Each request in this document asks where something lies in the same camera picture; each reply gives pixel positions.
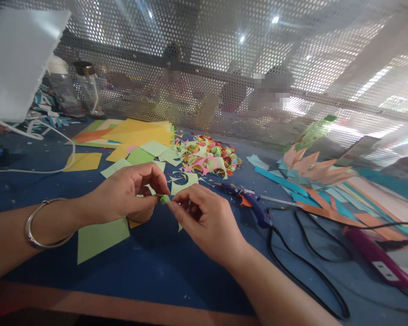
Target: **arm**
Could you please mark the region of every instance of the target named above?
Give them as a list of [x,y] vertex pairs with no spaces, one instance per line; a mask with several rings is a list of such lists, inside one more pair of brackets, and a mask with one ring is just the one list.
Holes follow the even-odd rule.
[[[54,201],[33,218],[33,237],[43,245],[60,242],[78,229],[117,220],[125,215],[139,222],[148,220],[158,194],[169,194],[163,172],[154,163],[126,167],[106,179],[89,194],[75,199]],[[0,277],[41,250],[26,238],[29,216],[39,205],[0,213]]]
[[246,242],[227,200],[193,185],[179,192],[169,207],[194,242],[233,275],[262,325],[339,325]]

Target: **silver bangle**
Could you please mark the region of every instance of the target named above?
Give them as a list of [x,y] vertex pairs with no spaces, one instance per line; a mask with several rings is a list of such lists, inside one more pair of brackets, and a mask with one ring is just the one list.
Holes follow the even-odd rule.
[[27,220],[26,223],[26,236],[27,236],[27,240],[29,240],[30,244],[33,245],[35,248],[38,249],[52,249],[52,248],[56,248],[59,247],[61,245],[63,245],[65,242],[67,242],[68,240],[71,239],[71,237],[73,236],[73,234],[71,234],[69,237],[66,237],[65,239],[63,239],[62,241],[56,243],[56,244],[52,244],[52,245],[43,245],[40,244],[38,241],[36,241],[32,235],[32,220],[35,217],[36,213],[38,213],[41,208],[43,208],[45,205],[48,205],[51,202],[54,201],[58,201],[58,200],[66,200],[66,198],[54,198],[54,199],[49,199],[49,200],[45,200],[41,203],[41,205],[32,213],[32,215],[30,215],[29,219]]

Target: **metal mesh screen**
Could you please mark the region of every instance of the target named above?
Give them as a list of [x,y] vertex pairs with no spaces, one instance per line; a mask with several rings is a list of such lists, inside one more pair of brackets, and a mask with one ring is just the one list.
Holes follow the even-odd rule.
[[68,9],[56,54],[97,67],[109,113],[266,144],[338,116],[311,151],[408,155],[408,0],[0,0]]

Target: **jar lid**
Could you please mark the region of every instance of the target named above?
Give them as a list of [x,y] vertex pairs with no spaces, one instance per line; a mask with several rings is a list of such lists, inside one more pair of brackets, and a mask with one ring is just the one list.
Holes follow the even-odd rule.
[[88,61],[76,61],[73,62],[73,67],[76,73],[80,76],[91,76],[95,75],[95,69],[92,63]]

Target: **blue table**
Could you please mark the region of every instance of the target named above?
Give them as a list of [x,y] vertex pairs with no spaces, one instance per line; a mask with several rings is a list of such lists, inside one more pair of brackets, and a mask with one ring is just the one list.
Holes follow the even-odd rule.
[[[64,133],[74,136],[83,128],[83,124],[70,125],[64,129]],[[281,157],[280,153],[267,150],[258,144],[213,136],[215,140],[229,141],[236,147],[238,156],[245,161],[243,168],[229,177],[230,182],[254,189],[269,197],[291,199],[280,186],[255,173],[252,164],[246,160],[246,156],[257,154],[265,162],[272,163]],[[46,135],[45,141],[30,140],[16,134],[2,136],[0,141],[10,149],[12,156],[16,157],[16,160],[11,163],[11,168],[53,171],[62,168],[71,153],[71,146],[64,145],[65,140],[52,131]],[[78,197],[96,188],[104,180],[100,171],[112,164],[105,160],[110,150],[78,146],[77,152],[102,153],[98,170],[52,175],[0,173],[0,211],[39,204],[47,198]],[[178,168],[167,164],[165,174],[172,174],[176,170]],[[209,174],[207,179],[220,182],[220,178],[213,174]],[[258,228],[251,210],[240,207],[238,198],[231,201],[230,196],[217,187],[211,189],[228,199],[245,239],[270,259],[266,249],[267,232]],[[272,204],[263,201],[260,205],[265,208]],[[355,247],[341,236],[340,228],[329,222],[320,221],[339,235],[355,255],[355,261],[333,264],[324,262],[310,253],[291,212],[273,214],[272,220],[284,234],[289,245],[318,266],[342,293],[352,313],[352,318],[344,321],[343,324],[408,325],[408,297],[382,281]],[[309,225],[308,221],[304,223],[311,241],[324,254],[331,258],[344,254],[332,241],[316,233],[315,228]],[[130,230],[130,234],[130,238],[78,266],[78,237],[75,234],[66,245],[44,251],[4,276],[5,282],[0,283],[2,298],[9,300],[6,295],[13,290],[17,291],[17,288],[13,287],[21,287],[25,284],[31,286],[32,292],[27,290],[28,288],[25,288],[28,292],[19,288],[21,293],[40,295],[43,293],[42,290],[45,290],[49,296],[60,296],[65,302],[62,302],[62,305],[55,302],[56,305],[53,306],[51,302],[42,303],[38,300],[38,303],[34,303],[32,300],[32,305],[43,308],[89,312],[100,316],[158,323],[166,321],[188,324],[187,318],[195,322],[200,316],[202,321],[205,321],[202,324],[218,324],[226,321],[236,322],[238,325],[256,323],[255,318],[248,317],[254,316],[254,311],[242,289],[222,267],[201,252],[185,231],[177,233],[177,222],[166,206],[158,205],[151,220]],[[283,246],[278,239],[275,239],[275,246],[283,263],[287,264],[297,277],[315,290],[333,309],[340,311],[322,281],[307,266],[282,249]],[[83,296],[80,298],[80,303],[76,304],[69,300],[66,302],[65,294],[71,296],[72,293]],[[141,312],[137,311],[136,307],[128,307],[131,313],[118,314],[118,309],[115,310],[108,304],[103,304],[102,300],[101,303],[94,304],[92,311],[88,311],[90,308],[85,306],[84,301],[94,298],[91,297],[94,295],[99,295],[95,296],[96,298],[125,300],[121,302],[126,307],[127,300],[132,300],[129,302],[135,303],[135,306],[141,304],[139,306]],[[160,316],[164,316],[164,320],[160,320],[151,313],[152,309],[157,310],[160,307],[165,311],[173,309],[173,312],[165,315],[160,313]],[[213,317],[204,317],[203,312],[207,311],[211,311]]]

